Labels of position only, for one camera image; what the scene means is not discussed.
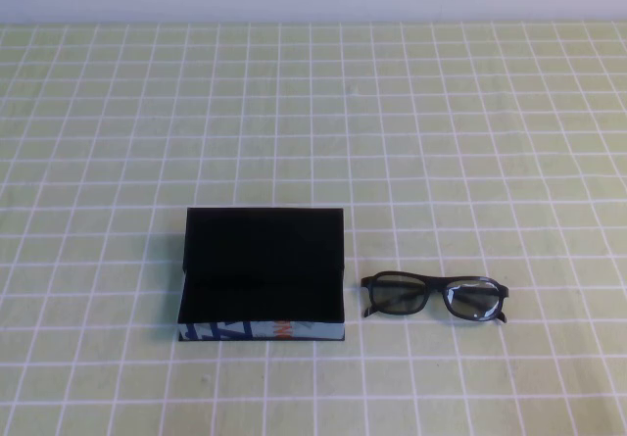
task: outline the eyeglass temple arm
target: eyeglass temple arm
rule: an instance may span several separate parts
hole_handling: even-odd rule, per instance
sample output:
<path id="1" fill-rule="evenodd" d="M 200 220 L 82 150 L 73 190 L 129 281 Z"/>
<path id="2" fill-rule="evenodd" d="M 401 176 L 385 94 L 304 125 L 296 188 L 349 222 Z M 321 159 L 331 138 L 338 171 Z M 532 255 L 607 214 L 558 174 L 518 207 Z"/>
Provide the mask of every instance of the eyeglass temple arm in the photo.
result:
<path id="1" fill-rule="evenodd" d="M 369 277 L 365 277 L 364 279 L 362 279 L 362 287 L 367 287 L 367 284 L 364 285 L 364 283 L 366 282 L 366 280 L 368 279 L 368 284 L 369 284 Z M 394 306 L 395 304 L 398 304 L 399 302 L 403 302 L 405 299 L 411 299 L 419 294 L 422 294 L 423 291 L 418 289 L 416 291 L 411 291 L 411 292 L 406 292 L 405 294 L 401 294 L 398 297 L 394 297 L 392 299 L 388 299 L 387 301 L 385 301 L 383 304 L 379 304 L 379 308 L 375 307 L 373 304 L 370 305 L 369 307 L 367 307 L 365 309 L 365 311 L 363 311 L 363 318 L 367 318 L 368 316 L 371 316 L 372 314 L 375 314 L 376 312 L 379 311 L 380 308 L 386 308 L 389 306 Z M 477 306 L 479 304 L 477 304 L 476 301 L 473 301 L 472 299 L 470 299 L 469 297 L 466 296 L 459 296 L 457 298 L 458 301 L 460 302 L 464 302 L 466 304 L 469 304 L 471 306 Z M 503 311 L 500 311 L 499 314 L 497 315 L 497 318 L 502 321 L 503 323 L 507 323 L 507 317 L 506 315 L 503 313 Z"/>

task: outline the black case lid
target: black case lid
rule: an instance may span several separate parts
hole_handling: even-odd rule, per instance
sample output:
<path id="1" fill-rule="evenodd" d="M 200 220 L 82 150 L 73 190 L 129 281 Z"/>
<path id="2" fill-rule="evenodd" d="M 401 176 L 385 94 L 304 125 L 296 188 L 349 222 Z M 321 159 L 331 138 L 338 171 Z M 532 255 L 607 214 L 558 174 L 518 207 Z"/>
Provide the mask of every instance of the black case lid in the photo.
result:
<path id="1" fill-rule="evenodd" d="M 189 208 L 179 323 L 344 322 L 341 209 Z"/>
<path id="2" fill-rule="evenodd" d="M 341 209 L 187 210 L 183 270 L 192 281 L 324 280 L 343 268 Z"/>

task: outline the black eyeglass frame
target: black eyeglass frame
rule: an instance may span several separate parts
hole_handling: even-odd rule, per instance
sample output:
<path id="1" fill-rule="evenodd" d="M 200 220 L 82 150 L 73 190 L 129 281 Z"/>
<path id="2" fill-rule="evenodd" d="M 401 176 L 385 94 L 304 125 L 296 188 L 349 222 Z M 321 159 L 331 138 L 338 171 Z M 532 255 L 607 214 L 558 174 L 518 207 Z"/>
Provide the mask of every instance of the black eyeglass frame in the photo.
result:
<path id="1" fill-rule="evenodd" d="M 381 276 L 403 276 L 403 277 L 411 277 L 413 279 L 418 279 L 422 281 L 425 285 L 424 299 L 422 299 L 422 303 L 415 310 L 411 312 L 387 312 L 385 310 L 381 310 L 379 307 L 377 307 L 377 304 L 374 301 L 374 293 L 373 293 L 373 289 L 374 289 L 373 286 L 376 280 Z M 499 303 L 497 304 L 497 308 L 494 310 L 493 313 L 491 313 L 488 316 L 481 316 L 478 318 L 474 318 L 474 317 L 469 317 L 466 315 L 458 314 L 456 311 L 453 310 L 451 304 L 449 303 L 446 297 L 447 286 L 451 284 L 452 282 L 465 281 L 465 280 L 487 282 L 496 286 L 497 291 L 498 291 Z M 458 318 L 462 318 L 464 320 L 470 320 L 470 321 L 489 321 L 489 320 L 494 320 L 495 318 L 498 318 L 503 323 L 507 322 L 506 316 L 505 314 L 503 314 L 502 309 L 503 309 L 503 302 L 505 301 L 505 297 L 509 297 L 509 289 L 507 289 L 506 286 L 503 286 L 503 284 L 499 284 L 497 281 L 495 281 L 494 279 L 490 277 L 485 277 L 485 276 L 437 277 L 437 276 L 424 276 L 422 274 L 412 274 L 410 272 L 402 272 L 402 271 L 381 271 L 381 272 L 377 272 L 373 276 L 368 276 L 368 277 L 363 278 L 361 282 L 361 287 L 367 288 L 368 297 L 370 298 L 370 306 L 363 312 L 363 317 L 367 317 L 376 312 L 381 312 L 382 314 L 387 314 L 387 315 L 417 314 L 422 309 L 424 309 L 424 307 L 427 304 L 427 301 L 429 300 L 429 296 L 431 295 L 432 292 L 435 291 L 435 292 L 442 293 L 442 299 L 444 300 L 444 305 L 447 307 L 447 309 L 452 315 Z"/>

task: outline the white grid line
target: white grid line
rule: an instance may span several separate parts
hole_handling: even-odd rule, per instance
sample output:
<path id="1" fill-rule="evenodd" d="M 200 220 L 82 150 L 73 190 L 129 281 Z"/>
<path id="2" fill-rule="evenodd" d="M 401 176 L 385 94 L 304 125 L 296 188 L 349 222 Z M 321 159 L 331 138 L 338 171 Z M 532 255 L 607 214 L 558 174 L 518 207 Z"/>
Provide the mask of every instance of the white grid line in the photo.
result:
<path id="1" fill-rule="evenodd" d="M 435 39 L 435 29 L 434 29 L 433 25 L 431 26 L 431 33 L 433 35 L 433 38 Z M 442 69 L 442 62 L 440 60 L 440 55 L 438 53 L 437 48 L 436 48 L 436 60 L 438 62 L 438 67 L 440 68 L 442 84 L 444 85 L 445 84 L 445 81 L 444 81 L 444 71 Z M 453 114 L 452 114 L 452 111 L 451 111 L 451 104 L 449 103 L 449 99 L 448 98 L 447 98 L 447 109 L 449 111 L 449 120 L 451 122 L 453 122 Z M 457 138 L 456 135 L 455 135 L 455 143 L 456 143 L 456 147 L 457 147 L 457 150 L 458 150 L 459 162 L 461 163 L 461 155 L 459 155 L 460 150 L 459 150 L 459 145 L 458 145 L 458 138 Z M 469 192 L 469 189 L 468 189 L 468 182 L 466 180 L 464 180 L 463 182 L 464 182 L 464 185 L 465 185 L 466 197 L 468 199 L 468 202 L 470 202 L 470 192 Z M 435 224 L 435 218 L 433 219 L 433 223 L 434 223 L 434 227 L 433 227 L 434 230 L 437 230 L 438 227 Z M 455 354 L 458 357 L 459 380 L 461 381 L 461 393 L 463 394 L 463 405 L 464 405 L 465 412 L 466 412 L 466 422 L 468 423 L 468 431 L 470 432 L 470 436 L 474 436 L 474 425 L 472 424 L 472 417 L 470 416 L 470 404 L 469 404 L 468 399 L 467 399 L 466 379 L 465 379 L 465 375 L 464 375 L 464 372 L 463 372 L 463 366 L 461 365 L 461 354 L 459 353 L 458 333 L 456 331 L 455 325 L 453 323 L 453 318 L 451 316 L 449 316 L 449 324 L 451 325 L 451 331 L 453 333 L 453 344 L 455 346 Z"/>
<path id="2" fill-rule="evenodd" d="M 341 70 L 342 70 L 342 86 L 346 89 L 346 79 L 345 79 L 345 63 L 344 63 L 344 46 L 342 45 L 342 25 L 339 25 L 340 27 L 340 55 L 342 56 L 342 64 L 341 64 Z M 344 124 L 345 124 L 345 128 L 346 128 L 346 144 L 347 144 L 347 152 L 350 153 L 351 152 L 351 146 L 350 146 L 350 138 L 349 138 L 349 118 L 348 118 L 348 108 L 349 108 L 349 104 L 346 98 L 346 95 L 344 97 Z M 355 225 L 355 207 L 354 207 L 354 202 L 355 202 L 355 193 L 353 191 L 353 182 L 352 182 L 352 170 L 351 170 L 351 164 L 349 164 L 348 166 L 348 175 L 349 175 L 349 179 L 351 179 L 351 181 L 349 182 L 349 196 L 350 196 L 350 215 L 351 215 L 351 225 Z M 355 232 L 353 232 L 353 251 L 355 252 L 355 255 L 357 254 L 357 237 Z M 360 264 L 357 260 L 354 260 L 354 268 L 355 268 L 355 276 L 356 278 L 360 277 Z M 363 300 L 362 300 L 362 294 L 361 291 L 357 292 L 358 294 L 358 307 L 359 310 L 363 310 Z M 368 402 L 367 402 L 367 386 L 365 383 L 365 352 L 364 352 L 364 343 L 363 343 L 363 325 L 362 325 L 362 318 L 360 317 L 358 320 L 358 330 L 359 330 L 359 335 L 360 335 L 360 353 L 361 353 L 361 374 L 362 374 L 362 391 L 363 391 L 363 420 L 364 420 L 364 425 L 365 425 L 365 436 L 369 436 L 370 435 L 370 427 L 369 427 L 369 422 L 368 422 Z"/>
<path id="3" fill-rule="evenodd" d="M 65 35 L 65 33 L 67 31 L 68 31 L 68 27 L 66 26 L 64 28 L 64 35 Z M 59 48 L 57 49 L 57 53 L 55 54 L 55 58 L 57 58 L 59 56 L 60 52 L 61 52 L 61 46 L 59 46 Z M 59 137 L 57 138 L 57 141 L 55 142 L 55 145 L 59 144 L 59 140 L 61 140 L 61 135 L 59 135 Z M 35 204 L 36 204 L 36 201 L 41 196 L 41 192 L 43 191 L 42 188 L 43 188 L 43 186 L 40 185 L 38 187 L 38 189 L 37 189 L 37 194 L 35 195 Z M 28 215 L 28 220 L 26 221 L 26 226 L 30 226 L 30 223 L 31 223 L 32 218 L 33 218 L 33 215 L 34 215 L 34 212 L 31 212 Z M 24 247 L 24 241 L 25 241 L 24 238 L 20 240 L 20 245 L 18 246 L 18 250 L 17 250 L 17 253 L 16 253 L 16 258 L 19 258 L 20 254 L 22 253 L 22 248 Z M 11 265 L 11 271 L 9 272 L 9 275 L 12 275 L 14 269 L 15 269 L 15 264 Z M 3 300 L 4 300 L 4 295 L 0 296 L 0 307 L 2 306 Z M 28 346 L 28 352 L 26 353 L 26 357 L 25 357 L 25 360 L 24 360 L 24 366 L 23 366 L 22 372 L 20 374 L 20 380 L 18 382 L 18 388 L 16 389 L 16 394 L 15 394 L 16 398 L 15 398 L 15 400 L 17 400 L 20 397 L 20 393 L 22 392 L 22 386 L 24 384 L 24 378 L 25 378 L 25 375 L 26 375 L 27 365 L 30 362 L 30 357 L 32 356 L 32 350 L 34 349 L 35 339 L 37 337 L 37 329 L 38 329 L 39 325 L 41 325 L 41 319 L 43 318 L 45 303 L 46 303 L 46 298 L 44 298 L 43 305 L 41 307 L 41 310 L 39 311 L 39 315 L 37 317 L 37 323 L 36 323 L 36 325 L 34 327 L 34 331 L 32 333 L 32 338 L 31 338 L 30 344 Z M 11 409 L 9 410 L 9 415 L 7 417 L 7 423 L 6 423 L 6 426 L 5 426 L 5 429 L 4 429 L 4 435 L 5 436 L 9 435 L 9 429 L 11 428 L 11 423 L 13 422 L 13 416 L 15 414 L 15 409 L 16 409 L 16 406 L 15 406 L 15 401 L 14 401 L 14 404 L 11 405 Z"/>
<path id="4" fill-rule="evenodd" d="M 186 53 L 187 53 L 187 50 L 188 50 L 188 45 L 187 44 L 188 44 L 188 41 L 189 41 L 189 31 L 190 31 L 190 25 L 187 26 L 187 31 L 185 32 L 185 44 L 183 45 L 182 61 L 185 61 L 185 56 L 186 56 Z M 179 88 L 180 88 L 180 81 L 178 82 L 178 84 L 176 86 L 176 97 L 174 98 L 174 101 L 176 101 L 176 99 L 178 98 Z M 171 374 L 172 374 L 172 363 L 171 363 L 171 361 L 172 361 L 172 359 L 174 357 L 174 344 L 176 343 L 176 336 L 177 335 L 178 335 L 178 329 L 175 329 L 174 333 L 173 333 L 173 337 L 172 337 L 172 343 L 169 345 L 169 362 L 168 362 L 168 371 L 166 373 L 166 388 L 164 389 L 164 400 L 168 398 L 168 394 L 169 394 L 169 382 L 170 382 Z M 167 408 L 167 405 L 164 402 L 164 404 L 162 405 L 162 408 L 161 408 L 161 418 L 160 418 L 160 421 L 159 421 L 159 435 L 160 436 L 164 434 L 164 424 L 166 423 L 166 408 Z"/>
<path id="5" fill-rule="evenodd" d="M 482 106 L 485 109 L 485 103 L 483 101 L 483 98 L 481 98 L 481 104 L 482 104 Z M 492 143 L 496 147 L 494 134 L 491 134 L 491 137 L 492 137 Z M 578 430 L 577 430 L 577 426 L 575 424 L 575 420 L 574 420 L 573 415 L 572 415 L 572 409 L 570 407 L 570 404 L 568 403 L 568 399 L 567 399 L 567 396 L 566 396 L 566 386 L 564 385 L 563 376 L 561 375 L 561 369 L 559 368 L 559 362 L 557 361 L 557 358 L 556 358 L 555 345 L 553 343 L 551 331 L 549 330 L 549 326 L 548 326 L 548 324 L 546 322 L 546 313 L 545 313 L 545 310 L 544 310 L 544 306 L 543 306 L 543 303 L 542 303 L 542 299 L 541 299 L 540 293 L 538 291 L 539 286 L 537 285 L 537 282 L 536 282 L 536 279 L 535 279 L 535 275 L 534 275 L 534 272 L 533 272 L 533 268 L 531 267 L 531 263 L 529 261 L 527 248 L 526 248 L 524 240 L 522 238 L 522 234 L 520 233 L 520 225 L 519 225 L 519 222 L 518 222 L 518 218 L 517 218 L 515 209 L 513 207 L 513 203 L 511 202 L 511 193 L 509 191 L 509 188 L 508 188 L 507 184 L 505 183 L 506 176 L 505 176 L 505 171 L 503 170 L 503 165 L 501 163 L 501 159 L 500 158 L 497 158 L 497 163 L 499 165 L 499 172 L 501 173 L 501 177 L 503 178 L 504 185 L 506 186 L 507 200 L 509 201 L 509 204 L 510 204 L 511 213 L 512 213 L 512 216 L 513 216 L 513 219 L 514 219 L 514 225 L 515 225 L 516 229 L 518 230 L 518 238 L 519 238 L 519 241 L 520 241 L 520 245 L 522 245 L 522 251 L 523 251 L 523 255 L 525 257 L 525 263 L 526 263 L 526 266 L 527 266 L 527 271 L 529 273 L 529 277 L 530 277 L 531 282 L 532 282 L 531 289 L 535 291 L 536 300 L 538 301 L 538 306 L 539 306 L 539 309 L 540 309 L 542 322 L 545 325 L 545 332 L 547 334 L 547 337 L 549 338 L 549 346 L 551 348 L 551 355 L 552 355 L 554 363 L 555 363 L 555 370 L 556 370 L 556 373 L 557 373 L 557 380 L 559 381 L 559 386 L 561 387 L 561 392 L 562 392 L 562 394 L 564 396 L 564 401 L 566 402 L 566 406 L 567 406 L 567 410 L 568 410 L 568 417 L 569 417 L 569 420 L 570 420 L 570 425 L 571 425 L 571 428 L 573 430 L 573 433 L 576 436 L 578 434 Z M 502 343 L 503 343 L 504 353 L 507 353 L 506 342 L 505 342 L 505 338 L 503 336 L 503 331 L 502 330 L 500 330 L 500 335 L 501 335 L 501 339 L 502 339 Z M 517 396 L 517 389 L 516 389 L 515 382 L 513 380 L 513 373 L 511 371 L 511 366 L 510 366 L 510 362 L 509 361 L 507 362 L 507 370 L 509 372 L 509 376 L 510 376 L 510 380 L 511 380 L 512 391 L 514 392 L 514 396 Z M 522 414 L 521 414 L 521 410 L 520 410 L 520 404 L 517 402 L 517 399 L 516 399 L 516 409 L 517 409 L 517 412 L 518 412 L 518 416 L 520 418 L 520 424 L 523 425 L 524 424 L 524 418 L 522 418 Z"/>
<path id="6" fill-rule="evenodd" d="M 155 54 L 155 44 L 157 42 L 157 36 L 159 35 L 159 30 L 160 30 L 160 26 L 157 25 L 157 29 L 155 31 L 155 40 L 153 41 L 153 48 L 152 48 L 152 53 L 151 53 L 151 62 L 148 64 L 149 69 L 150 69 L 150 65 L 152 63 L 152 56 L 154 56 L 154 54 Z M 141 93 L 141 96 L 140 96 L 140 102 L 141 102 L 142 97 L 144 96 L 144 94 L 146 92 L 147 83 L 148 83 L 148 81 L 144 81 L 144 84 L 143 84 L 143 87 L 142 87 L 142 93 Z M 135 121 L 137 121 L 137 117 L 139 116 L 139 108 L 140 108 L 140 106 L 141 105 L 137 105 L 137 114 L 135 115 Z M 132 141 L 133 141 L 133 134 L 131 133 L 130 134 L 130 141 L 129 141 L 129 144 L 128 144 L 127 156 L 128 156 L 128 154 L 130 152 L 130 148 L 132 147 Z M 127 162 L 124 162 L 124 166 L 122 167 L 122 175 L 121 175 L 122 177 L 124 176 L 124 173 L 125 173 L 127 167 L 128 167 Z M 116 192 L 116 200 L 118 199 L 118 196 L 120 195 L 120 191 L 121 191 L 120 188 L 121 188 L 121 185 L 118 187 L 118 190 Z M 155 197 L 153 199 L 153 205 L 157 201 L 158 193 L 159 193 L 159 190 L 158 189 L 155 190 Z M 152 221 L 153 221 L 154 217 L 155 216 L 154 216 L 154 211 L 153 211 L 153 214 L 151 215 L 151 227 L 152 227 Z M 110 223 L 111 222 L 113 222 L 113 212 L 112 212 L 112 218 L 110 219 Z M 145 260 L 147 249 L 148 249 L 148 239 L 146 239 L 146 247 L 144 249 L 144 254 L 142 256 L 142 260 Z M 141 267 L 140 267 L 140 273 L 139 273 L 139 278 L 140 279 L 137 281 L 137 287 L 135 289 L 135 292 L 137 292 L 139 290 L 140 286 L 141 286 L 141 273 L 143 272 L 144 265 L 145 265 L 145 263 L 142 261 Z M 136 304 L 137 304 L 137 295 L 135 294 L 134 299 L 133 299 L 133 307 L 132 307 L 132 310 L 131 310 L 131 313 L 130 313 L 130 318 L 128 320 L 128 323 L 132 323 L 133 322 L 133 318 L 134 318 L 133 315 L 134 315 L 134 310 L 135 310 Z M 125 336 L 124 336 L 124 345 L 123 345 L 123 348 L 122 348 L 122 361 L 125 358 L 126 347 L 128 346 L 128 336 L 129 336 L 129 334 L 130 334 L 130 327 L 126 330 Z M 115 390 L 115 394 L 114 394 L 114 400 L 113 400 L 113 404 L 111 406 L 111 414 L 109 416 L 109 424 L 108 424 L 108 427 L 107 427 L 107 436 L 111 436 L 112 431 L 113 431 L 114 420 L 115 420 L 115 417 L 116 417 L 116 406 L 117 406 L 118 398 L 119 398 L 119 395 L 120 395 L 121 375 L 122 375 L 123 368 L 124 368 L 124 364 L 122 363 L 120 365 L 120 369 L 118 369 L 118 378 L 117 378 L 117 381 L 116 381 L 116 390 Z"/>
<path id="7" fill-rule="evenodd" d="M 124 39 L 126 38 L 127 34 L 128 34 L 128 26 L 126 27 L 126 29 L 124 31 Z M 98 35 L 98 27 L 96 26 L 93 38 L 95 39 L 97 35 Z M 118 70 L 118 66 L 116 66 L 116 68 L 114 69 L 114 75 L 115 75 L 115 72 L 117 70 Z M 111 89 L 112 88 L 113 88 L 113 80 L 112 80 L 112 83 L 109 85 L 109 90 L 108 90 L 108 93 L 107 93 L 107 97 L 111 94 Z M 102 123 L 102 117 L 98 121 L 99 126 L 100 126 L 101 123 Z M 88 159 L 91 159 L 91 156 L 93 155 L 95 147 L 96 147 L 96 138 L 94 137 L 93 142 L 91 144 L 91 148 L 89 150 L 89 157 L 88 157 Z M 81 176 L 81 182 L 84 182 L 84 180 L 85 180 L 85 177 L 87 175 L 87 169 L 88 169 L 88 164 L 85 164 L 85 168 L 84 168 L 82 176 Z M 66 231 L 65 231 L 65 234 L 64 234 L 64 244 L 65 244 L 66 239 L 70 237 L 69 236 L 69 231 L 70 231 L 70 226 L 71 226 L 71 218 L 73 217 L 73 214 L 75 212 L 77 200 L 78 200 L 78 193 L 76 193 L 76 195 L 74 197 L 74 202 L 73 202 L 73 206 L 72 206 L 72 210 L 71 210 L 71 215 L 68 218 L 68 224 L 66 226 Z M 111 212 L 110 222 L 113 221 L 113 216 L 114 216 L 114 213 Z M 102 250 L 100 252 L 100 262 L 99 262 L 100 264 L 102 263 L 102 260 L 104 258 L 105 246 L 106 245 L 105 245 L 105 243 L 103 241 Z M 63 254 L 63 247 L 59 251 L 59 257 L 61 257 L 62 254 Z M 96 273 L 94 274 L 93 284 L 92 284 L 91 290 L 90 290 L 90 292 L 88 294 L 87 305 L 85 306 L 85 315 L 83 317 L 81 330 L 80 330 L 80 335 L 78 337 L 78 343 L 76 345 L 76 351 L 74 353 L 74 357 L 73 357 L 73 360 L 72 360 L 72 368 L 70 370 L 70 376 L 68 377 L 68 383 L 66 385 L 66 390 L 64 392 L 64 399 L 63 399 L 64 400 L 64 404 L 61 407 L 61 412 L 59 414 L 59 420 L 57 422 L 57 430 L 56 430 L 56 433 L 55 433 L 56 436 L 59 436 L 61 434 L 63 418 L 64 418 L 64 415 L 65 415 L 65 412 L 66 412 L 66 408 L 67 408 L 66 401 L 70 399 L 70 389 L 71 389 L 72 380 L 73 380 L 73 377 L 74 377 L 75 363 L 78 361 L 78 356 L 79 356 L 79 353 L 80 353 L 80 347 L 81 347 L 81 344 L 82 344 L 82 339 L 84 337 L 85 326 L 87 325 L 87 318 L 89 317 L 89 311 L 90 311 L 90 308 L 91 308 L 91 303 L 92 303 L 92 300 L 93 300 L 93 297 L 94 297 L 94 293 L 96 291 L 96 284 L 98 282 L 98 273 L 100 272 L 100 264 L 96 267 Z M 55 265 L 55 268 L 54 268 L 54 270 L 53 270 L 53 272 L 51 274 L 52 277 L 50 279 L 50 285 L 49 285 L 48 291 L 46 293 L 46 298 L 54 297 L 54 294 L 51 292 L 51 290 L 52 290 L 52 286 L 53 286 L 53 282 L 54 282 L 53 278 L 55 277 L 56 271 L 58 270 L 58 265 L 59 265 L 59 263 L 57 262 L 57 264 Z"/>
<path id="8" fill-rule="evenodd" d="M 370 25 L 370 44 L 372 46 L 372 55 L 375 55 L 374 52 L 374 35 L 373 35 L 373 31 L 372 31 L 372 24 Z M 390 202 L 390 213 L 391 213 L 391 220 L 392 220 L 392 231 L 394 233 L 394 251 L 396 254 L 396 268 L 398 270 L 401 270 L 401 259 L 400 259 L 400 252 L 399 252 L 399 241 L 397 238 L 397 225 L 396 225 L 396 216 L 394 214 L 394 204 L 393 204 L 393 199 L 394 197 L 392 196 L 392 183 L 391 183 L 391 177 L 390 177 L 390 168 L 388 166 L 388 153 L 387 153 L 387 149 L 386 149 L 386 144 L 385 144 L 385 129 L 384 129 L 384 125 L 383 125 L 383 114 L 381 111 L 381 98 L 380 98 L 380 89 L 379 89 L 379 82 L 378 82 L 378 73 L 377 73 L 377 68 L 376 68 L 376 58 L 374 61 L 374 86 L 376 88 L 376 97 L 377 97 L 377 105 L 378 105 L 378 110 L 379 110 L 379 125 L 381 127 L 381 145 L 383 148 L 383 163 L 385 166 L 385 177 L 386 177 L 386 184 L 388 187 L 388 197 L 389 197 L 389 202 Z M 405 337 L 407 339 L 407 346 L 408 346 L 408 355 L 411 355 L 411 349 L 410 349 L 410 331 L 408 328 L 408 319 L 407 317 L 404 317 L 403 319 L 403 328 L 405 329 Z M 413 375 L 413 363 L 410 361 L 410 379 L 411 379 L 411 390 L 412 390 L 412 394 L 416 395 L 416 389 L 415 389 L 415 380 L 414 380 L 414 375 Z M 419 411 L 418 411 L 418 402 L 417 399 L 413 399 L 413 412 L 414 412 L 414 417 L 415 417 L 415 425 L 418 431 L 418 434 L 420 433 L 420 415 L 419 415 Z"/>

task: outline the table surface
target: table surface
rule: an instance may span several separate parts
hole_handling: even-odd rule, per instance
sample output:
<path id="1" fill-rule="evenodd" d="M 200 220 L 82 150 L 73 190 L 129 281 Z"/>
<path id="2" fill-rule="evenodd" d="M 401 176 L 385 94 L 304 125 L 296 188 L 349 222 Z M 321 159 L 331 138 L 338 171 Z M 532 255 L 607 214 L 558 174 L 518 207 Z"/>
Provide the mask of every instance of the table surface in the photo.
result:
<path id="1" fill-rule="evenodd" d="M 0 25 L 0 434 L 625 434 L 626 106 L 624 23 Z M 344 208 L 345 342 L 175 341 L 231 205 Z"/>

